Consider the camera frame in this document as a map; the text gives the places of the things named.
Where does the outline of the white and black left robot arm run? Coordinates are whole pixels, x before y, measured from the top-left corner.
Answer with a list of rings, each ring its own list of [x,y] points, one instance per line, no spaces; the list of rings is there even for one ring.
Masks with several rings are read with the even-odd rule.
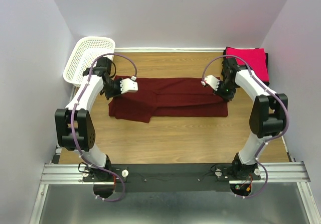
[[[98,95],[107,99],[124,94],[123,79],[114,81],[110,77],[112,60],[103,54],[98,56],[92,65],[83,72],[80,88],[65,108],[55,111],[55,124],[58,145],[68,151],[78,152],[87,165],[85,173],[91,174],[100,181],[110,177],[123,181],[112,171],[108,155],[95,144],[96,132],[90,112]]]

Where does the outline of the maroon t shirt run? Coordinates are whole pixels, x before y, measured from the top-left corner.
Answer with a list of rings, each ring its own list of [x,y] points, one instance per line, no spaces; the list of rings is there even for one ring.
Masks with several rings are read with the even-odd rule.
[[[227,117],[228,104],[200,78],[138,78],[138,91],[113,98],[109,116],[149,123],[152,117]]]

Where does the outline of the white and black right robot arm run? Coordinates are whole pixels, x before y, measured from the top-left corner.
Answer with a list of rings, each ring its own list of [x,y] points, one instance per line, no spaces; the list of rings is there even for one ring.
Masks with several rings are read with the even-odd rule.
[[[237,88],[243,89],[253,101],[249,118],[250,134],[244,147],[235,155],[231,164],[220,166],[216,173],[230,179],[242,180],[254,175],[259,157],[266,146],[280,138],[288,129],[288,98],[277,93],[261,81],[247,64],[239,65],[239,57],[223,56],[223,79],[203,75],[202,84],[209,85],[215,95],[231,101]]]

